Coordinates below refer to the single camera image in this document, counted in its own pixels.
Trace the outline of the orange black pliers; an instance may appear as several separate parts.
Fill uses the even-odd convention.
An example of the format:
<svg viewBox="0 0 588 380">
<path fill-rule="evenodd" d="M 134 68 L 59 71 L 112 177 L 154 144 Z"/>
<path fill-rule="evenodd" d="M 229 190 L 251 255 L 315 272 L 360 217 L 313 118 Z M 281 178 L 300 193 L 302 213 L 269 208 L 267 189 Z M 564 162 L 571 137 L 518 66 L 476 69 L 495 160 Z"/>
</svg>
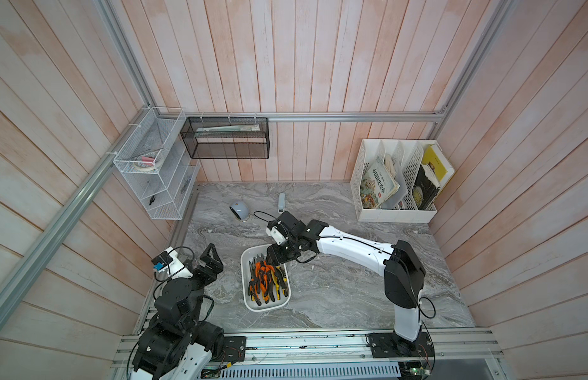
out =
<svg viewBox="0 0 588 380">
<path fill-rule="evenodd" d="M 278 299 L 275 267 L 264 260 L 254 258 L 249 263 L 251 279 L 248 283 L 248 295 L 260 307 Z"/>
</svg>

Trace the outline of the white plastic storage box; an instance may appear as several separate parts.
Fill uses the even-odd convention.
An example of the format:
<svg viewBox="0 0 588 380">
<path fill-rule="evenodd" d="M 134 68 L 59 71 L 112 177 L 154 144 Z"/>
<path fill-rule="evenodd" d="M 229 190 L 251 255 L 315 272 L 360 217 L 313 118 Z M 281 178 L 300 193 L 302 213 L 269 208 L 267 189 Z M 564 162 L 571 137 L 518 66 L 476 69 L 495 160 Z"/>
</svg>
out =
<svg viewBox="0 0 588 380">
<path fill-rule="evenodd" d="M 291 297 L 287 269 L 272 253 L 271 245 L 259 245 L 245 250 L 240 258 L 244 303 L 250 311 L 277 310 Z"/>
</svg>

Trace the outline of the yellow black pliers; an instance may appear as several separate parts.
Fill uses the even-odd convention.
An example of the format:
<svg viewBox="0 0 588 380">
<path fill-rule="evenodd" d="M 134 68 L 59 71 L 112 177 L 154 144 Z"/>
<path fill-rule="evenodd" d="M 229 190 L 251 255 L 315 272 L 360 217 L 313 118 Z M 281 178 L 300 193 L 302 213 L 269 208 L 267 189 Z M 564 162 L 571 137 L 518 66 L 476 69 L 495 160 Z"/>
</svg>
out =
<svg viewBox="0 0 588 380">
<path fill-rule="evenodd" d="M 276 284 L 279 286 L 284 297 L 289 297 L 289 284 L 285 270 L 281 266 L 275 267 Z"/>
</svg>

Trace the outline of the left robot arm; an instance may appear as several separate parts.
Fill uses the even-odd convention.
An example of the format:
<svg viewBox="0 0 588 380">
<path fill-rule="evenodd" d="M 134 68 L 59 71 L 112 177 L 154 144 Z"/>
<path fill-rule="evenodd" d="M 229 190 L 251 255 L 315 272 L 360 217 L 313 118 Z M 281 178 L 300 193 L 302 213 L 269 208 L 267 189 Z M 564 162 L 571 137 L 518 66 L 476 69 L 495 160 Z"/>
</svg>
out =
<svg viewBox="0 0 588 380">
<path fill-rule="evenodd" d="M 156 314 L 138 338 L 126 366 L 128 379 L 196 379 L 224 348 L 224 330 L 201 317 L 203 302 L 211 298 L 205 287 L 224 270 L 216 247 L 208 244 L 192 267 L 169 247 L 152 259 L 161 294 L 154 298 Z"/>
</svg>

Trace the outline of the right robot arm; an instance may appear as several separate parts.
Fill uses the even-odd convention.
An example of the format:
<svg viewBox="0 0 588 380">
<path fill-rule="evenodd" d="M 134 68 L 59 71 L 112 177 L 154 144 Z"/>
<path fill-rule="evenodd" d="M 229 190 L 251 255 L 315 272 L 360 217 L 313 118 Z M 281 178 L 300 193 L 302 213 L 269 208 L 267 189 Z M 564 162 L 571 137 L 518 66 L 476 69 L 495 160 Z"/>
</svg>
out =
<svg viewBox="0 0 588 380">
<path fill-rule="evenodd" d="M 268 221 L 266 233 L 273 239 L 267 253 L 278 264 L 299 261 L 302 253 L 312 252 L 339 257 L 382 277 L 384 294 L 394 305 L 393 333 L 409 343 L 419 338 L 426 270 L 409 242 L 374 242 L 316 219 L 304 223 L 290 212 Z"/>
</svg>

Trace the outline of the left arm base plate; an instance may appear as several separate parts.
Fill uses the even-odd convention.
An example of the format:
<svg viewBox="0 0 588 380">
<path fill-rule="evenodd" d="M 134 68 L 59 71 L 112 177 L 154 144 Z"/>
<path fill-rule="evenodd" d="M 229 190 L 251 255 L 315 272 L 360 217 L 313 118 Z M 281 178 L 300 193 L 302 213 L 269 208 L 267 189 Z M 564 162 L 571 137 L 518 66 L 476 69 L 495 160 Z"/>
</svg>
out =
<svg viewBox="0 0 588 380">
<path fill-rule="evenodd" d="M 219 337 L 211 347 L 211 361 L 237 363 L 245 361 L 247 338 L 245 336 Z"/>
</svg>

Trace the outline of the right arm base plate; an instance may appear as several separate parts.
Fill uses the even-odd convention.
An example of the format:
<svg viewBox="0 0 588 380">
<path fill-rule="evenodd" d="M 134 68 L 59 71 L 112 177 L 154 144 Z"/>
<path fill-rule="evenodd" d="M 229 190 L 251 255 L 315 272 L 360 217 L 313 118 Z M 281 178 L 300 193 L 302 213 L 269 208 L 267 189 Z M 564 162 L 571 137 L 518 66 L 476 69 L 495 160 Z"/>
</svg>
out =
<svg viewBox="0 0 588 380">
<path fill-rule="evenodd" d="M 415 341 L 399 337 L 395 332 L 370 333 L 367 344 L 375 359 L 386 358 L 429 358 L 435 356 L 435 347 L 430 335 L 421 331 Z"/>
</svg>

